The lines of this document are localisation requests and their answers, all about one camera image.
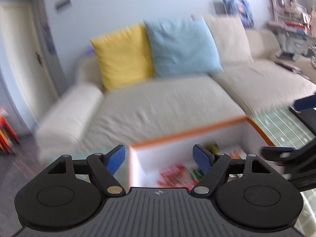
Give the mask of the dark yellow snack bag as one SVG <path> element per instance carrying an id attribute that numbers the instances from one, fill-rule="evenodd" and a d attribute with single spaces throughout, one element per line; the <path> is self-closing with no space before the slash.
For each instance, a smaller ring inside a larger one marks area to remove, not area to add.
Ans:
<path id="1" fill-rule="evenodd" d="M 212 154 L 217 154 L 220 151 L 220 148 L 216 142 L 209 142 L 205 145 L 205 148 Z"/>

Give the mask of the red chips bag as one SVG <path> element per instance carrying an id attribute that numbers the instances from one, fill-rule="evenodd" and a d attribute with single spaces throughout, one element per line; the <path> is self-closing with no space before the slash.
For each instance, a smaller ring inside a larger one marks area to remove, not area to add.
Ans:
<path id="1" fill-rule="evenodd" d="M 183 164 L 176 164 L 159 171 L 156 183 L 161 188 L 186 188 L 191 190 L 198 180 Z"/>

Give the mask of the white orange snack packet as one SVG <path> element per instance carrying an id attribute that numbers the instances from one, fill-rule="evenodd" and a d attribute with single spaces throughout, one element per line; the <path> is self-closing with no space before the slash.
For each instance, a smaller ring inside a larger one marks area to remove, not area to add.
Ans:
<path id="1" fill-rule="evenodd" d="M 241 149 L 237 148 L 229 152 L 229 156 L 232 159 L 246 159 L 246 153 Z"/>

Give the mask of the black remote on sofa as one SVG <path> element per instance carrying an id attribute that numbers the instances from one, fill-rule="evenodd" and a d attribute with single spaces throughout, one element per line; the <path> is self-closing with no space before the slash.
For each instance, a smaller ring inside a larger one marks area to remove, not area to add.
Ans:
<path id="1" fill-rule="evenodd" d="M 296 67 L 292 64 L 286 63 L 286 62 L 275 62 L 276 65 L 279 65 L 288 71 L 291 71 L 296 74 L 302 74 L 302 70 L 299 67 Z"/>

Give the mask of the beige fabric sofa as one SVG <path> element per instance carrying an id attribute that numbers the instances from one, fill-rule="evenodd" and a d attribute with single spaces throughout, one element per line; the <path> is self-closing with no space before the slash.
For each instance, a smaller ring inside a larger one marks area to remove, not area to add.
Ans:
<path id="1" fill-rule="evenodd" d="M 246 31 L 252 62 L 224 64 L 213 76 L 153 78 L 123 89 L 102 88 L 95 56 L 79 65 L 75 84 L 46 113 L 35 134 L 39 161 L 85 157 L 162 135 L 255 116 L 312 95 L 315 84 L 275 63 L 268 30 Z"/>

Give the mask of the red stacked stools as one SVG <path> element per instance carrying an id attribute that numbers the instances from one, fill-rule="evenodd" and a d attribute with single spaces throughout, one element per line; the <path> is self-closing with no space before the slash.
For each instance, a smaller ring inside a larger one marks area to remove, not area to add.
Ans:
<path id="1" fill-rule="evenodd" d="M 8 113 L 1 106 L 0 112 L 0 144 L 1 144 L 1 151 L 4 151 L 8 154 L 15 154 L 13 150 L 14 144 L 20 144 L 18 136 L 16 135 L 15 131 L 11 127 L 11 125 L 7 121 Z"/>

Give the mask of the white shelf with books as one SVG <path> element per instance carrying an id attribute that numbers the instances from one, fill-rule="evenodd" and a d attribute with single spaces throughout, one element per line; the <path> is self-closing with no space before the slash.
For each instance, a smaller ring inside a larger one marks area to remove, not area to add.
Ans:
<path id="1" fill-rule="evenodd" d="M 271 0 L 273 18 L 266 26 L 278 35 L 281 50 L 311 58 L 315 63 L 312 15 L 294 0 Z"/>

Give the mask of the beige cushion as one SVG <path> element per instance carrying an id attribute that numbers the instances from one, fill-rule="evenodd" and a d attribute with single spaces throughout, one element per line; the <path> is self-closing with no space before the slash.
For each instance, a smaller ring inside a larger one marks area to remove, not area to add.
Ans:
<path id="1" fill-rule="evenodd" d="M 193 15 L 206 22 L 215 41 L 220 60 L 224 64 L 252 62 L 251 49 L 244 26 L 239 17 Z"/>

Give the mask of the anime print pillow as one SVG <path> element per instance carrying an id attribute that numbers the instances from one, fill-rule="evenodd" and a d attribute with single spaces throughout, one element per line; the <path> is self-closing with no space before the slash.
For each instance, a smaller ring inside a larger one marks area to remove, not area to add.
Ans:
<path id="1" fill-rule="evenodd" d="M 254 28 L 254 19 L 248 0 L 222 0 L 226 14 L 237 16 L 245 28 Z"/>

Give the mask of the light blue cushion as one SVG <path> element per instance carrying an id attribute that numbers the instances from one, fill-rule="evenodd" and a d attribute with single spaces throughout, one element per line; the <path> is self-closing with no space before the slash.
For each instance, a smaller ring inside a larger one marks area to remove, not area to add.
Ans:
<path id="1" fill-rule="evenodd" d="M 215 41 L 203 18 L 146 20 L 144 23 L 156 76 L 223 71 Z"/>

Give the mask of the yellow cushion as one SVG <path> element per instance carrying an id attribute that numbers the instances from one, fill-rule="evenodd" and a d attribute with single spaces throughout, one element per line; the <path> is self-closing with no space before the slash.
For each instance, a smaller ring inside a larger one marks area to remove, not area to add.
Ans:
<path id="1" fill-rule="evenodd" d="M 105 89 L 123 88 L 154 77 L 144 24 L 91 38 L 90 42 L 98 59 Z"/>

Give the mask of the wall poster by door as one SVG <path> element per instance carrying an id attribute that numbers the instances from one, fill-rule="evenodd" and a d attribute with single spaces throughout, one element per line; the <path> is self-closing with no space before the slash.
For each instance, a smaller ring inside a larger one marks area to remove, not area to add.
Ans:
<path id="1" fill-rule="evenodd" d="M 41 27 L 42 27 L 43 38 L 44 38 L 47 50 L 49 54 L 55 55 L 56 49 L 55 49 L 53 37 L 51 35 L 50 27 L 48 24 L 42 24 Z"/>

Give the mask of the grey wall switch panel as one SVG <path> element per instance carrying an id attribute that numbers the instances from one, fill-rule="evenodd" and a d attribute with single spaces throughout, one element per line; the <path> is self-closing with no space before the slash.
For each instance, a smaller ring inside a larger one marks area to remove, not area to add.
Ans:
<path id="1" fill-rule="evenodd" d="M 71 5 L 71 0 L 58 0 L 55 3 L 55 9 L 56 11 L 60 11 L 65 9 L 66 7 L 69 7 Z"/>

